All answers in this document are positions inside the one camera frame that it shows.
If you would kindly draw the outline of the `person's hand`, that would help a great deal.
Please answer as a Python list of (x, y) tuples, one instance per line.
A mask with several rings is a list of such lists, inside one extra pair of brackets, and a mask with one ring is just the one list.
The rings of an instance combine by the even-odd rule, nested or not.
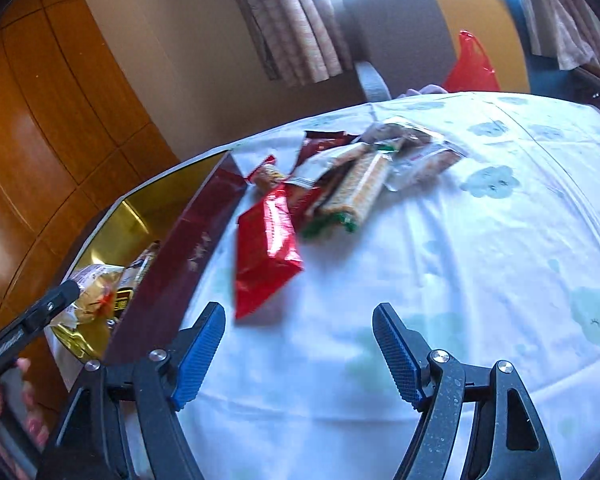
[(0, 457), (19, 479), (33, 479), (50, 436), (34, 388), (24, 378), (31, 361), (18, 358), (0, 378)]

